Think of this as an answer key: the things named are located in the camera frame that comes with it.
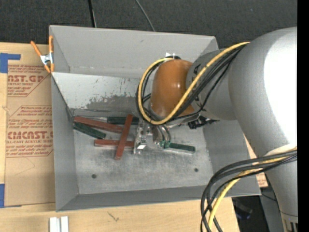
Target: black floor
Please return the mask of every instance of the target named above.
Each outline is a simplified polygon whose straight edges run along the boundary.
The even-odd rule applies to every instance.
[[[297,26],[297,0],[139,0],[156,31],[216,36],[219,47]],[[152,30],[134,0],[92,0],[99,28]],[[50,24],[91,27],[87,0],[0,0],[0,42],[46,44]],[[242,232],[267,232],[258,197]]]

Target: blue tape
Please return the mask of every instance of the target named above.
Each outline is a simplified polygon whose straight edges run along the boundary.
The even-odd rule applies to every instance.
[[[4,208],[4,184],[0,184],[0,208]]]
[[[8,72],[8,60],[20,60],[20,54],[0,53],[0,73]]]

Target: cable bundle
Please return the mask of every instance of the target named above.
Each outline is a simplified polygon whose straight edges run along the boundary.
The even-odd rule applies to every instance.
[[[203,224],[204,224],[207,232],[211,232],[212,223],[214,222],[218,231],[223,232],[222,229],[220,228],[218,221],[215,218],[215,213],[217,211],[217,208],[219,207],[222,198],[240,179],[251,175],[259,174],[261,172],[266,172],[282,164],[286,164],[296,160],[297,160],[297,147],[285,153],[275,154],[271,156],[267,155],[257,159],[244,160],[230,164],[220,169],[210,179],[201,198],[200,208],[201,208],[202,219],[200,224],[200,231],[203,232]],[[231,175],[234,177],[230,178],[229,180],[225,181],[222,185],[220,185],[219,188],[217,188],[217,190],[211,196],[211,187],[219,180]],[[205,200],[207,201],[208,204],[206,208],[205,208]],[[206,214],[208,211],[210,212],[210,216],[209,220],[207,221]]]
[[[190,84],[187,91],[184,93],[178,104],[174,107],[173,111],[164,119],[162,120],[156,120],[156,118],[153,118],[146,109],[143,106],[143,102],[146,101],[150,97],[150,95],[144,96],[145,88],[149,79],[150,74],[164,61],[172,60],[173,58],[162,58],[151,64],[145,73],[143,74],[140,84],[138,86],[137,90],[137,107],[139,109],[140,114],[142,115],[143,119],[148,121],[150,124],[153,125],[163,125],[168,122],[174,121],[176,119],[181,119],[189,116],[193,116],[198,114],[202,109],[203,106],[206,104],[208,97],[210,96],[210,93],[213,91],[213,89],[216,87],[218,82],[223,77],[224,73],[226,72],[227,68],[229,67],[232,60],[236,57],[237,53],[242,49],[242,47],[249,42],[243,42],[236,45],[233,45],[219,54],[217,54],[215,57],[213,57],[206,66],[204,66],[199,73],[196,75],[195,79]],[[201,79],[202,75],[205,73],[205,71],[214,64],[213,69],[204,77],[204,79],[201,81],[201,83],[195,88],[197,82]],[[207,83],[221,70],[223,67],[226,67],[226,69],[223,71],[223,73],[219,76],[219,78],[216,80],[215,84],[212,86],[211,90],[206,96],[205,101],[201,105],[200,109],[193,113],[186,116],[178,117],[191,103],[195,100],[195,98],[199,95],[199,93],[203,90],[203,88],[206,86]]]

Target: yellow wire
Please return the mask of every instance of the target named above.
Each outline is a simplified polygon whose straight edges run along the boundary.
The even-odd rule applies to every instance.
[[[201,78],[201,76],[204,74],[204,72],[209,68],[209,66],[211,66],[216,60],[218,60],[220,57],[222,57],[224,54],[234,50],[235,48],[241,46],[241,45],[244,45],[244,44],[248,44],[250,42],[242,42],[242,43],[239,43],[239,44],[235,44],[225,50],[223,50],[222,52],[220,52],[218,55],[216,55],[214,58],[212,58],[206,66],[204,66],[201,71],[198,73],[198,75],[195,77],[195,79],[193,80],[193,82],[191,83],[191,85],[189,86],[189,88],[187,89],[187,91],[184,93],[184,95],[181,97],[181,99],[179,100],[178,104],[174,107],[173,111],[164,119],[160,120],[160,121],[154,121],[154,120],[151,120],[151,118],[149,118],[145,111],[144,111],[144,108],[143,108],[143,105],[142,105],[142,102],[141,102],[141,88],[142,88],[142,84],[144,82],[144,79],[146,78],[146,75],[147,73],[150,71],[150,69],[160,63],[160,62],[163,62],[165,60],[170,60],[172,58],[163,58],[163,59],[160,59],[156,62],[154,62],[152,65],[150,65],[147,70],[145,71],[145,73],[143,74],[141,80],[140,80],[140,84],[139,84],[139,91],[138,91],[138,105],[139,105],[139,109],[140,109],[140,112],[142,114],[142,116],[144,117],[145,120],[147,120],[149,123],[153,124],[153,125],[162,125],[164,124],[165,122],[167,122],[168,120],[170,120],[174,114],[179,110],[179,108],[181,107],[181,105],[184,103],[185,99],[187,98],[187,96],[189,95],[189,93],[193,90],[194,86],[196,85],[196,83],[198,82],[198,80]]]
[[[287,158],[287,157],[280,157],[280,158],[275,158],[275,159],[272,159],[272,160],[265,160],[265,161],[262,161],[261,163],[277,162],[277,161],[280,161],[280,160],[282,160],[282,159],[284,159],[284,158]],[[249,174],[249,173],[252,173],[252,172],[257,172],[257,171],[259,171],[259,170],[260,170],[260,169],[251,169],[251,170],[246,170],[246,171],[243,171],[243,172],[239,173],[239,174],[237,175],[237,177],[239,177],[239,178],[238,178],[238,179],[235,179],[235,180],[233,180],[233,181],[231,181],[231,182],[222,190],[222,192],[220,193],[220,196],[219,196],[218,199],[216,200],[216,202],[215,202],[215,204],[214,204],[214,206],[213,206],[213,208],[212,208],[211,214],[210,214],[210,216],[209,216],[208,226],[209,226],[210,229],[211,229],[211,227],[212,227],[212,222],[213,222],[214,216],[215,216],[215,214],[216,214],[216,211],[217,211],[217,209],[218,209],[218,207],[219,207],[219,205],[220,205],[222,199],[223,199],[224,196],[226,195],[226,193],[232,188],[232,186],[235,185],[235,183],[237,183],[237,182],[241,179],[241,177],[242,177],[243,175],[246,175],[246,174]]]

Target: orange clip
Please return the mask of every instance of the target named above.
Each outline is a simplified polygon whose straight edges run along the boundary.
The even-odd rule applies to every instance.
[[[55,69],[55,64],[54,64],[54,60],[53,60],[53,53],[54,53],[53,41],[54,41],[54,38],[53,38],[52,35],[50,35],[49,39],[48,39],[49,54],[47,54],[47,55],[42,55],[42,53],[38,49],[37,45],[33,41],[30,42],[30,44],[33,46],[33,48],[34,48],[35,52],[37,53],[37,55],[41,58],[41,60],[42,60],[42,62],[44,64],[44,68],[47,70],[48,73],[54,72],[54,69]]]

